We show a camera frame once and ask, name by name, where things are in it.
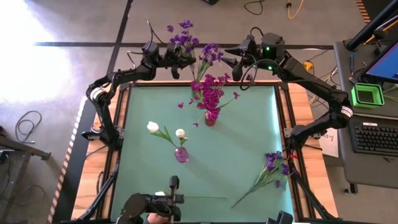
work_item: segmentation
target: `concrete floor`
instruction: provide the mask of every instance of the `concrete floor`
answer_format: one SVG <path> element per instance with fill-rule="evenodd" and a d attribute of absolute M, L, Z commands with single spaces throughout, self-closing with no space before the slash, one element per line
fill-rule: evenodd
<path fill-rule="evenodd" d="M 287 44 L 329 44 L 349 39 L 363 26 L 355 0 L 307 0 L 294 20 L 285 12 L 285 2 L 265 1 L 264 13 L 254 16 L 246 12 L 248 1 L 220 0 L 208 6 L 199 0 L 134 0 L 123 42 L 146 42 L 149 29 L 143 19 L 151 21 L 163 40 L 171 35 L 165 26 L 183 19 L 195 24 L 193 35 L 201 42 L 240 43 L 250 28 L 283 35 Z M 0 2 L 2 35 L 2 92 L 0 94 L 0 125 L 13 136 L 17 120 L 29 110 L 38 110 L 43 121 L 30 137 L 35 147 L 52 153 L 52 160 L 32 158 L 25 184 L 37 184 L 53 196 L 58 175 L 65 158 L 73 124 L 86 87 L 106 73 L 111 47 L 33 47 L 33 42 L 115 42 L 127 0 L 15 0 L 5 6 Z M 116 68 L 130 68 L 126 51 L 121 48 Z M 319 50 L 291 50 L 303 62 Z M 313 60 L 315 75 L 322 76 L 335 66 L 333 51 Z M 209 72 L 231 70 L 225 65 Z M 157 79 L 168 80 L 170 71 L 158 72 Z M 189 79 L 186 71 L 182 79 Z M 269 78 L 261 72 L 259 78 Z M 314 117 L 324 112 L 323 106 L 313 109 Z M 398 190 L 359 186 L 359 195 L 344 195 L 348 186 L 340 167 L 327 167 L 340 217 L 347 220 L 395 223 L 393 208 L 398 207 Z M 50 210 L 50 199 L 41 199 L 40 191 L 26 200 L 37 203 L 15 206 L 11 220 L 27 219 L 44 223 Z"/>

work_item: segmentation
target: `small glass vase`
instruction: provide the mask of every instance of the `small glass vase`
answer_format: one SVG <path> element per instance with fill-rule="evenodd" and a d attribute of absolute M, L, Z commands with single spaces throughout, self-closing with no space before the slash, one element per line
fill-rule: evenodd
<path fill-rule="evenodd" d="M 189 160 L 188 151 L 184 147 L 176 148 L 174 155 L 175 155 L 176 160 L 181 163 L 188 162 L 188 160 Z"/>
<path fill-rule="evenodd" d="M 216 124 L 216 121 L 217 120 L 214 120 L 214 119 L 208 119 L 208 113 L 206 113 L 206 115 L 205 115 L 205 124 L 207 126 L 209 126 L 209 127 L 214 126 Z"/>

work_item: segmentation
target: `computer monitor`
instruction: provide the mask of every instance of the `computer monitor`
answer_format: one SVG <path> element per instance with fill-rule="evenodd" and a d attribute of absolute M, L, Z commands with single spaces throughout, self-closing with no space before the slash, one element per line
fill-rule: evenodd
<path fill-rule="evenodd" d="M 363 73 L 381 81 L 398 83 L 398 41 L 384 50 Z"/>

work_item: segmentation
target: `purple vase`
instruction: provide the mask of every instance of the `purple vase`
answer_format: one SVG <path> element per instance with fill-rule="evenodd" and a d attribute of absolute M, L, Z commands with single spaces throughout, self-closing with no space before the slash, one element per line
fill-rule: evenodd
<path fill-rule="evenodd" d="M 189 160 L 188 151 L 184 147 L 176 148 L 174 154 L 175 154 L 176 160 L 181 163 L 188 162 L 188 160 Z"/>

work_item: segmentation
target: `green table surface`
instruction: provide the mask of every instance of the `green table surface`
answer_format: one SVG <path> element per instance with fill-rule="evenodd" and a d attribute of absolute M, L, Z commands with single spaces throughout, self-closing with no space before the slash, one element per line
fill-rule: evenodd
<path fill-rule="evenodd" d="M 264 154 L 282 150 L 273 86 L 252 86 L 240 91 L 225 86 L 221 103 L 238 92 L 241 97 L 221 110 L 216 125 L 204 119 L 194 127 L 203 110 L 189 108 L 189 86 L 138 86 L 132 89 L 121 162 L 113 199 L 111 219 L 120 215 L 131 194 L 170 192 L 169 179 L 180 178 L 178 194 L 186 196 L 179 205 L 182 222 L 264 222 L 276 219 L 279 210 L 293 214 L 289 182 L 277 189 L 269 184 L 231 206 L 256 180 Z M 177 104 L 185 102 L 180 109 Z M 166 125 L 175 143 L 175 130 L 182 128 L 189 140 L 184 144 L 189 161 L 176 161 L 169 142 L 149 134 L 148 121 Z"/>

